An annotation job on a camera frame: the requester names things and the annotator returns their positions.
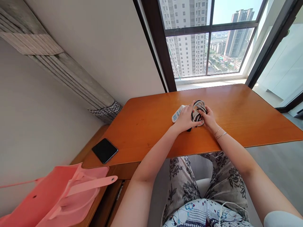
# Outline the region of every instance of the pink bag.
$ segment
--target pink bag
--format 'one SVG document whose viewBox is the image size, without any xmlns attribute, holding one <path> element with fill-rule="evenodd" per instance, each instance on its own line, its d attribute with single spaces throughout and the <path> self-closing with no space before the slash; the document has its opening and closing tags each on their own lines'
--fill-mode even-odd
<svg viewBox="0 0 303 227">
<path fill-rule="evenodd" d="M 118 177 L 106 177 L 109 167 L 83 169 L 81 165 L 56 166 L 46 177 L 34 180 L 36 187 L 11 214 L 0 218 L 0 227 L 68 227 L 83 221 L 100 187 Z"/>
</svg>

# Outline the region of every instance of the leg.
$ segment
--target leg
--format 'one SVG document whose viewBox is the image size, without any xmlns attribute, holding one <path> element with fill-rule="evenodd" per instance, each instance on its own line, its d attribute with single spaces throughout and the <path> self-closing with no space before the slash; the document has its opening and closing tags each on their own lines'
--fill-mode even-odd
<svg viewBox="0 0 303 227">
<path fill-rule="evenodd" d="M 247 210 L 247 199 L 245 183 L 238 170 L 230 162 L 224 152 L 201 154 L 213 162 L 211 184 L 204 196 L 217 203 L 232 202 Z M 240 214 L 246 221 L 249 221 L 248 213 L 241 210 L 234 204 L 225 204 L 229 209 Z"/>
<path fill-rule="evenodd" d="M 188 157 L 183 156 L 170 160 L 169 180 L 169 191 L 162 223 L 165 223 L 168 217 L 184 204 L 201 198 Z"/>
</svg>

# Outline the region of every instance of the sky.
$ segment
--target sky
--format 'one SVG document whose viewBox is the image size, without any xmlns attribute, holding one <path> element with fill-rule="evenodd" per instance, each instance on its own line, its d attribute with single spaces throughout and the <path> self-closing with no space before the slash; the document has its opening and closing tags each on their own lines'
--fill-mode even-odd
<svg viewBox="0 0 303 227">
<path fill-rule="evenodd" d="M 256 19 L 262 0 L 215 0 L 213 24 L 231 22 L 232 15 L 240 9 L 253 8 L 253 20 Z"/>
</svg>

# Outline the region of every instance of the thin gold bracelet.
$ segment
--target thin gold bracelet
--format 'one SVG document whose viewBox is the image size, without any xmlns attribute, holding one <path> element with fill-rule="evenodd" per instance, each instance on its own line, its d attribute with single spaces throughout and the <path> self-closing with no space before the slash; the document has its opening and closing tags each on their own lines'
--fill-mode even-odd
<svg viewBox="0 0 303 227">
<path fill-rule="evenodd" d="M 215 137 L 216 137 L 216 134 L 221 130 L 222 128 L 220 128 L 216 133 L 215 133 Z"/>
<path fill-rule="evenodd" d="M 221 138 L 221 137 L 222 137 L 222 136 L 224 136 L 225 134 L 227 134 L 227 132 L 225 132 L 225 133 L 223 133 L 222 135 L 220 135 L 220 136 L 216 137 L 216 139 Z"/>
</svg>

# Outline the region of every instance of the phone screen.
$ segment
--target phone screen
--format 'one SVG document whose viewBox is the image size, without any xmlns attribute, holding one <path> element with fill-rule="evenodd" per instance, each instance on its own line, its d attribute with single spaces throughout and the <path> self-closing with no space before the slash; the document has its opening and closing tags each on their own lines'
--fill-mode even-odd
<svg viewBox="0 0 303 227">
<path fill-rule="evenodd" d="M 104 138 L 92 148 L 92 151 L 98 159 L 105 164 L 118 152 L 118 149 Z"/>
</svg>

